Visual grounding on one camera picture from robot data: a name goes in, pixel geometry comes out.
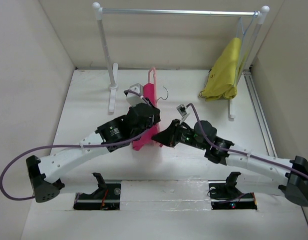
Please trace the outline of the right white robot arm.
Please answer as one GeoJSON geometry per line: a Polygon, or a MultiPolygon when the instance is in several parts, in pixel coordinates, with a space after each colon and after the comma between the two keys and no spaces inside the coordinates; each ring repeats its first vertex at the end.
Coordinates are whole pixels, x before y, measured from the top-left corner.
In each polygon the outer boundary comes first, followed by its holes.
{"type": "Polygon", "coordinates": [[[201,149],[205,151],[204,157],[214,164],[254,172],[255,175],[240,171],[230,173],[224,190],[231,197],[249,192],[265,193],[284,196],[296,205],[308,207],[308,161],[304,157],[285,159],[252,153],[218,137],[216,128],[205,120],[190,128],[175,119],[152,140],[171,148],[181,143],[201,149]]]}

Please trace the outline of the pink plastic hanger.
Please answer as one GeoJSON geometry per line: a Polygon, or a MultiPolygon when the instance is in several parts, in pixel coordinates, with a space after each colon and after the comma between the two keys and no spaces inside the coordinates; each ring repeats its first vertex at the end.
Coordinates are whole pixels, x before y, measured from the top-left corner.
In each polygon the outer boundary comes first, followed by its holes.
{"type": "MultiPolygon", "coordinates": [[[[167,96],[165,98],[157,98],[157,87],[156,87],[156,69],[154,67],[151,67],[151,69],[148,71],[148,82],[145,85],[146,86],[146,96],[149,98],[150,102],[154,105],[154,107],[157,108],[157,101],[159,99],[166,100],[168,98],[168,91],[167,96]]],[[[157,123],[153,129],[150,130],[151,135],[155,135],[160,132],[160,125],[157,123]]],[[[163,145],[161,143],[158,143],[156,141],[151,140],[151,142],[154,144],[154,146],[162,147],[163,145]]]]}

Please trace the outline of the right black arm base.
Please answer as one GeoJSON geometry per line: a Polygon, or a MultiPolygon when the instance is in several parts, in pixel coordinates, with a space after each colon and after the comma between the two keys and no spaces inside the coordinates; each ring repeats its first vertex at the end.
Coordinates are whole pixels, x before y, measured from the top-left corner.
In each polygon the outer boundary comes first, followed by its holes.
{"type": "Polygon", "coordinates": [[[225,180],[209,180],[207,196],[212,210],[257,210],[253,193],[242,193],[236,188],[240,172],[231,172],[225,180]]]}

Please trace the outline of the pink trousers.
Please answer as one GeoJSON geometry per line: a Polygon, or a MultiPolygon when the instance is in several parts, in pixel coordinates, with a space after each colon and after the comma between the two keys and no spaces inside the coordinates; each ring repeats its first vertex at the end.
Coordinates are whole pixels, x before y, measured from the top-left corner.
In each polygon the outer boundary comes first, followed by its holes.
{"type": "Polygon", "coordinates": [[[159,132],[159,111],[157,109],[157,94],[156,94],[156,84],[147,83],[143,87],[143,96],[150,105],[146,103],[141,103],[137,107],[137,117],[139,117],[140,130],[145,130],[140,139],[133,141],[132,147],[134,150],[139,151],[145,145],[157,145],[157,143],[152,140],[152,137],[159,132]]]}

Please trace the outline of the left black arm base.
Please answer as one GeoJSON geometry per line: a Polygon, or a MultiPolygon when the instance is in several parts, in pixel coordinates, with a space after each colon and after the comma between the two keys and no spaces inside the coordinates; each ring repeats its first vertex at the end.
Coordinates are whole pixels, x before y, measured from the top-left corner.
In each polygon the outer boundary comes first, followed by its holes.
{"type": "Polygon", "coordinates": [[[120,210],[120,180],[104,180],[100,173],[93,173],[97,189],[91,194],[76,193],[73,209],[77,211],[120,210]]]}

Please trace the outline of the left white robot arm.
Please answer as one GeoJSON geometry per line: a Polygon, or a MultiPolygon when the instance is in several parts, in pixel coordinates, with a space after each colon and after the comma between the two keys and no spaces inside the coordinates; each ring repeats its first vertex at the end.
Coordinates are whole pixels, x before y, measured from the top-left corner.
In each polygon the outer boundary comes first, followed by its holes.
{"type": "Polygon", "coordinates": [[[35,201],[44,203],[61,193],[71,192],[102,197],[107,186],[100,173],[92,174],[97,181],[91,183],[71,181],[65,175],[93,158],[130,145],[159,122],[158,108],[139,103],[131,106],[126,115],[99,126],[78,145],[64,146],[58,153],[41,158],[28,157],[26,166],[35,201]]]}

